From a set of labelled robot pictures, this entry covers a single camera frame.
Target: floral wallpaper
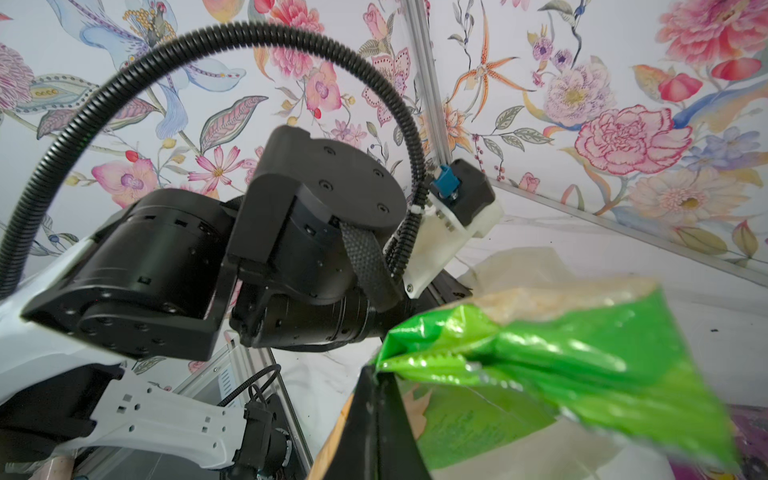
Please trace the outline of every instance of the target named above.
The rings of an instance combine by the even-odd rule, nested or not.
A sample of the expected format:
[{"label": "floral wallpaper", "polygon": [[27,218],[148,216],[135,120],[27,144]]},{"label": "floral wallpaper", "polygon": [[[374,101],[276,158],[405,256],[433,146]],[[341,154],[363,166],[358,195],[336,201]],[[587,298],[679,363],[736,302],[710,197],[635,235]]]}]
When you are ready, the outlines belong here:
[{"label": "floral wallpaper", "polygon": [[427,4],[454,158],[768,273],[768,0]]},{"label": "floral wallpaper", "polygon": [[[38,160],[99,84],[182,32],[247,19],[320,32],[359,48],[412,113],[421,114],[419,67],[400,0],[3,2],[0,227]],[[352,75],[284,48],[228,51],[166,75],[109,122],[51,206],[26,273],[152,190],[181,188],[221,200],[242,194],[280,124],[367,152],[410,194],[402,132]]]}]

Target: green plastic bag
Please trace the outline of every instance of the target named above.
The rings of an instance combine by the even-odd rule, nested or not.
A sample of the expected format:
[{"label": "green plastic bag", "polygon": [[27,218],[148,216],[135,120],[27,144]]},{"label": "green plastic bag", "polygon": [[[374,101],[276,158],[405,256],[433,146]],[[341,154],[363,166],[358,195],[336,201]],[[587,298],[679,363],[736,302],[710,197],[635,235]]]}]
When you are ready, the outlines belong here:
[{"label": "green plastic bag", "polygon": [[[427,428],[419,440],[427,466],[451,465],[545,427],[554,416],[534,414],[542,406],[551,415],[560,413],[589,429],[650,443],[667,453],[721,465],[733,462],[726,411],[696,371],[664,295],[652,283],[647,288],[648,280],[622,281],[645,282],[635,289],[643,293],[623,292],[616,282],[566,293],[555,287],[530,295],[531,289],[515,289],[495,294],[492,306],[477,299],[415,316],[390,330],[376,360],[379,371],[396,372],[410,382],[470,387],[461,394],[454,391],[467,396],[453,402],[454,409],[478,402],[472,397],[479,389],[486,400],[495,397],[486,413],[465,422],[453,419],[452,432]],[[593,294],[600,288],[615,291]],[[579,295],[594,298],[574,302]],[[537,309],[549,317],[533,314]],[[479,428],[488,431],[494,419],[485,418],[487,412],[499,405],[524,415],[526,422],[504,428],[500,413],[497,435],[484,436],[474,449],[463,442],[452,450],[444,442],[452,434],[472,432],[457,432],[455,426],[462,423],[481,419]]]}]

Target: yellow bud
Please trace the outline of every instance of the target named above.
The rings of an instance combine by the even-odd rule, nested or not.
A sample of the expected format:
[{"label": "yellow bud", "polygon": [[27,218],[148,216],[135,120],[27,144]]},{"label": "yellow bud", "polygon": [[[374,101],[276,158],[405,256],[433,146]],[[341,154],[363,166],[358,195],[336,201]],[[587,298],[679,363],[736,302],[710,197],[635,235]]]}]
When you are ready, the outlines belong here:
[{"label": "yellow bud", "polygon": [[64,184],[69,185],[70,187],[74,187],[79,183],[80,183],[80,179],[77,178],[75,175],[70,175],[69,177],[67,177],[66,180],[64,180]]}]

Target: orange starfish-shaped flower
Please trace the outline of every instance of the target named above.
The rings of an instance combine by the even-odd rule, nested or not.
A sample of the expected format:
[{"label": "orange starfish-shaped flower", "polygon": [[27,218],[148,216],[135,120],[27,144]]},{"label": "orange starfish-shaped flower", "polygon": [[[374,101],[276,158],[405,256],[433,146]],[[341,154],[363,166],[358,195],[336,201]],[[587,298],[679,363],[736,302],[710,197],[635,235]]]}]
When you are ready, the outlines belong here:
[{"label": "orange starfish-shaped flower", "polygon": [[478,109],[478,112],[475,114],[475,118],[480,114],[480,111],[485,106],[485,102],[488,100],[488,78],[493,78],[496,81],[500,81],[501,83],[514,88],[515,90],[520,91],[533,91],[528,90],[527,88],[523,88],[520,85],[514,83],[513,81],[506,78],[504,75],[498,73],[495,69],[498,67],[501,67],[503,64],[507,63],[510,60],[515,60],[517,57],[507,57],[503,58],[499,61],[488,61],[488,17],[485,15],[485,5],[480,2],[480,6],[482,7],[482,21],[483,21],[483,40],[482,40],[482,54],[480,57],[480,66],[477,68],[468,71],[467,73],[463,74],[461,77],[458,78],[456,81],[456,88],[453,89],[453,94],[448,99],[448,101],[453,100],[453,98],[458,93],[458,88],[462,85],[463,81],[467,82],[467,89],[473,89],[476,84],[480,84],[480,92],[479,94],[482,96],[482,99],[480,100],[480,108]]}]

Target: black cable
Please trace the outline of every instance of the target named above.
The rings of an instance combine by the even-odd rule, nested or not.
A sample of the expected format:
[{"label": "black cable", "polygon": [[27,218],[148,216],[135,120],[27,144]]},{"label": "black cable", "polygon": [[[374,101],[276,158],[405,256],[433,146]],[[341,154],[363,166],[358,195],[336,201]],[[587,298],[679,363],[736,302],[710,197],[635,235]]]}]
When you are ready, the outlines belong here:
[{"label": "black cable", "polygon": [[227,395],[216,406],[225,407],[225,406],[229,405],[230,402],[232,402],[232,400],[235,400],[235,398],[239,394],[243,393],[243,391],[245,391],[245,389],[247,389],[249,386],[253,385],[258,379],[260,379],[261,377],[265,376],[269,372],[276,372],[274,375],[272,375],[272,378],[270,378],[269,380],[266,381],[266,383],[264,383],[264,386],[261,387],[261,389],[258,389],[258,387],[257,387],[257,390],[259,390],[259,392],[260,392],[259,399],[262,402],[264,402],[264,405],[266,405],[266,400],[263,399],[262,390],[266,390],[266,388],[268,386],[270,386],[270,384],[274,381],[274,379],[280,374],[280,369],[281,368],[282,367],[280,367],[280,364],[270,365],[270,366],[266,366],[266,367],[262,368],[261,370],[256,372],[254,375],[252,375],[248,380],[246,380],[245,382],[241,383],[239,387],[237,387],[235,390],[233,390],[232,393]]},{"label": "black cable", "polygon": [[274,346],[275,350],[286,350],[287,352],[302,352],[302,353],[322,353],[335,350],[339,347],[345,346],[349,342],[331,342],[324,343],[322,345],[295,345],[295,346]]},{"label": "black cable", "polygon": [[[16,204],[0,247],[0,300],[16,289],[35,235],[54,196],[85,148],[115,114],[163,75],[219,51],[237,47],[286,47],[344,68],[376,93],[400,126],[411,160],[413,205],[423,207],[428,186],[422,142],[413,118],[395,88],[364,58],[339,42],[286,25],[235,22],[189,32],[150,50],[119,71],[88,100],[40,160]],[[389,271],[399,282],[408,265],[421,214],[409,211]]]}]

